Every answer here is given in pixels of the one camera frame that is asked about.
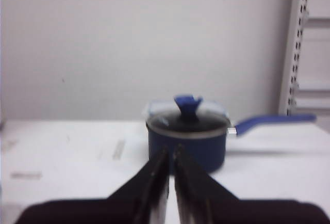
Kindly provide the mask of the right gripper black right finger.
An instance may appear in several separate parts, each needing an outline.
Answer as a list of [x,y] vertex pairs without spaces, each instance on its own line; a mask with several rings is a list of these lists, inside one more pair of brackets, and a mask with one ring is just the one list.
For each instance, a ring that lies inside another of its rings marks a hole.
[[236,197],[181,145],[174,152],[174,177],[181,223],[329,223],[325,212],[311,203]]

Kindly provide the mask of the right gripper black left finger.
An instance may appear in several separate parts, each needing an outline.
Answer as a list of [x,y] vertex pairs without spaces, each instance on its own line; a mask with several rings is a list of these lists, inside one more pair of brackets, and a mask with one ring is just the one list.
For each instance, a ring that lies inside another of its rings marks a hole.
[[17,223],[164,223],[169,152],[161,149],[107,198],[61,199],[27,207]]

